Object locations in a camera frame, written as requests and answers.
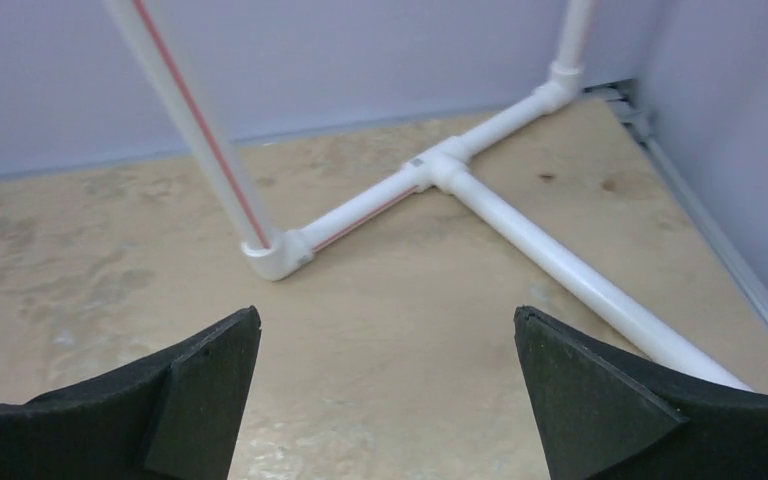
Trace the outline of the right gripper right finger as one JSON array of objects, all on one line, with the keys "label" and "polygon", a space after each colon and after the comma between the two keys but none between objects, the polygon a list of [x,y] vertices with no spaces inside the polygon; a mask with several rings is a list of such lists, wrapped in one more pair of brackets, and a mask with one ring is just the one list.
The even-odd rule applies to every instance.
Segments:
[{"label": "right gripper right finger", "polygon": [[554,479],[768,479],[768,395],[719,385],[521,306],[515,344]]}]

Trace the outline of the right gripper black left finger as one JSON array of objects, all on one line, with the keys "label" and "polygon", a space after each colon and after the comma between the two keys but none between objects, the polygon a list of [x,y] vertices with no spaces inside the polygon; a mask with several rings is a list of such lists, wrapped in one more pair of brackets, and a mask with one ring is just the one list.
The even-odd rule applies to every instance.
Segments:
[{"label": "right gripper black left finger", "polygon": [[254,307],[105,374],[0,404],[0,479],[224,479],[261,339]]}]

